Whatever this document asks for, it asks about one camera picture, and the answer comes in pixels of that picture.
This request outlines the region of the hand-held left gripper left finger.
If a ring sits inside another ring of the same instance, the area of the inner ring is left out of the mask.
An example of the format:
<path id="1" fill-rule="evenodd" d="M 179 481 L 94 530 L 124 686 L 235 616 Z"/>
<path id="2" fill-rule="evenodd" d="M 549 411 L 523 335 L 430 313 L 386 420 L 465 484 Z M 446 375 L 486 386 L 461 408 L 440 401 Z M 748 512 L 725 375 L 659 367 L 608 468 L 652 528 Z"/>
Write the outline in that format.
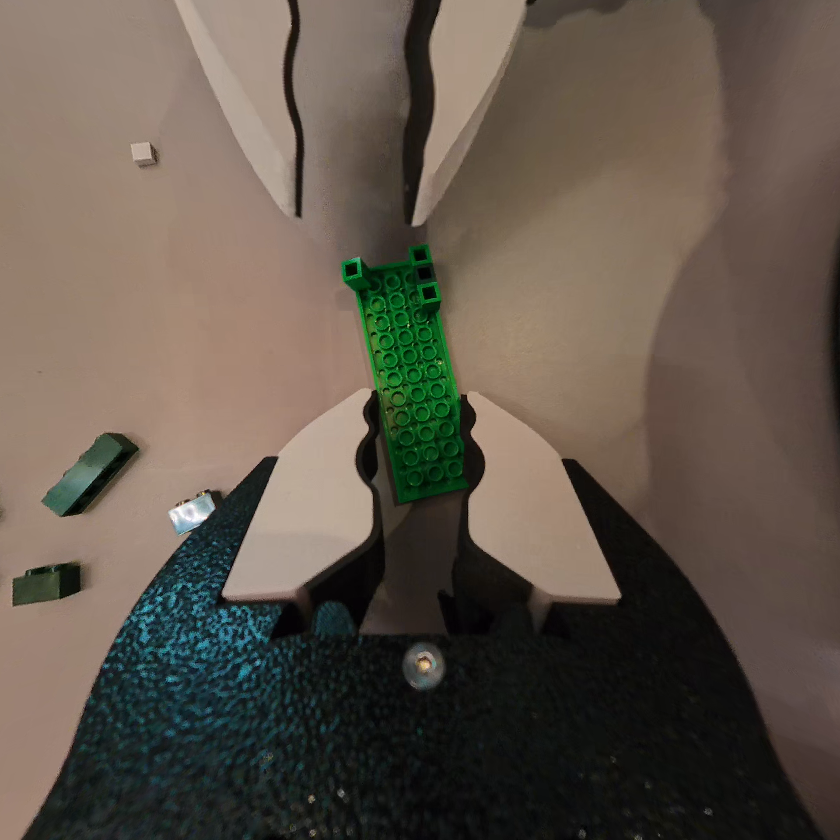
<path id="1" fill-rule="evenodd" d="M 361 629 L 385 571 L 374 479 L 377 394 L 362 388 L 279 452 L 221 591 L 233 604 L 277 602 L 313 626 L 339 604 Z"/>

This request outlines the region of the small dark green brick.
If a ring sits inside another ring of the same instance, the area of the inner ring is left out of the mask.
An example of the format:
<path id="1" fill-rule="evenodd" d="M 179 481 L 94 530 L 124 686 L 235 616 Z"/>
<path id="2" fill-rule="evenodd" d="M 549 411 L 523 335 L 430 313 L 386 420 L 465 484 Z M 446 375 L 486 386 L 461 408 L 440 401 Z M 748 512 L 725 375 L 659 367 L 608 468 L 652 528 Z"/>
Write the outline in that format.
<path id="1" fill-rule="evenodd" d="M 58 563 L 27 570 L 13 578 L 13 606 L 54 602 L 81 590 L 81 565 Z"/>

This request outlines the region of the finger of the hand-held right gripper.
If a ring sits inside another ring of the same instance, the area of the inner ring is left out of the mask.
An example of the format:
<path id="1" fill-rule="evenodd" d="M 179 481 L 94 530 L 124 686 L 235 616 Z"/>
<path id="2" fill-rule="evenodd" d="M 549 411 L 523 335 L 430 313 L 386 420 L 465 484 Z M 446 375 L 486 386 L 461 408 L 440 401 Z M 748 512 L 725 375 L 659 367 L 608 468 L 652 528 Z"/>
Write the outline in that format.
<path id="1" fill-rule="evenodd" d="M 304 139 L 293 89 L 297 1 L 176 1 L 204 74 L 279 209 L 300 217 Z"/>
<path id="2" fill-rule="evenodd" d="M 407 224 L 424 225 L 454 180 L 504 77 L 525 1 L 416 1 L 404 55 L 409 105 L 403 135 Z"/>

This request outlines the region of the dark green sloped brick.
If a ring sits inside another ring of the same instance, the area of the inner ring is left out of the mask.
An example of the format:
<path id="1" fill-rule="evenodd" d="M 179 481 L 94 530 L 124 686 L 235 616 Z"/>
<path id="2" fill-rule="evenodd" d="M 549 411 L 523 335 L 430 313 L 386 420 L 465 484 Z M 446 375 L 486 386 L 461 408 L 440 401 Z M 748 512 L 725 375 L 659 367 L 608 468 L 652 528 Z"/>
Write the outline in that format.
<path id="1" fill-rule="evenodd" d="M 42 504 L 61 518 L 85 512 L 139 450 L 122 434 L 100 434 L 46 492 Z"/>

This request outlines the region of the green studded building plate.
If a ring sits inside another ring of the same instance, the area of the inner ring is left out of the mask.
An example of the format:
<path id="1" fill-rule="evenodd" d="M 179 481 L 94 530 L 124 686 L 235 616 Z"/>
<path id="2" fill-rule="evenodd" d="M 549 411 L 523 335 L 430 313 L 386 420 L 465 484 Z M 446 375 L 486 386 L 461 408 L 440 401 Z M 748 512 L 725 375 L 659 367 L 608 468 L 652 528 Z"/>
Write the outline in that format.
<path id="1" fill-rule="evenodd" d="M 409 253 L 403 262 L 368 268 L 372 289 L 353 293 L 395 499 L 406 504 L 465 489 L 460 395 L 440 307 L 421 309 Z"/>

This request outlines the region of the light grey studded brick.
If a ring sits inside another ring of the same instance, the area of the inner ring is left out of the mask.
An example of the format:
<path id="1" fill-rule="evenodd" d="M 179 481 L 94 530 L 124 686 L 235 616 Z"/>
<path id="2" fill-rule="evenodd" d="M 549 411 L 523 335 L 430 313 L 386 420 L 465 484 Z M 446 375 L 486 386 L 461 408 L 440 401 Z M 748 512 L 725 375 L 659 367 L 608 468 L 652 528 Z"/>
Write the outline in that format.
<path id="1" fill-rule="evenodd" d="M 167 512 L 175 534 L 184 536 L 200 527 L 213 515 L 221 500 L 217 490 L 205 489 L 194 498 L 178 502 Z"/>

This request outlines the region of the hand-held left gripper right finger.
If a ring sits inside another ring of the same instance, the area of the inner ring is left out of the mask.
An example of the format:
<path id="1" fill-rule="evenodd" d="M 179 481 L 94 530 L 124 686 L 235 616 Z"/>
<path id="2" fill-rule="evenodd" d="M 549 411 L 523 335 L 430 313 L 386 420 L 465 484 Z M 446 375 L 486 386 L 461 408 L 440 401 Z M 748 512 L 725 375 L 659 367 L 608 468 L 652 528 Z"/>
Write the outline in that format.
<path id="1" fill-rule="evenodd" d="M 563 635 L 563 609 L 618 606 L 620 587 L 559 453 L 479 392 L 461 398 L 468 488 L 458 515 L 450 635 Z"/>

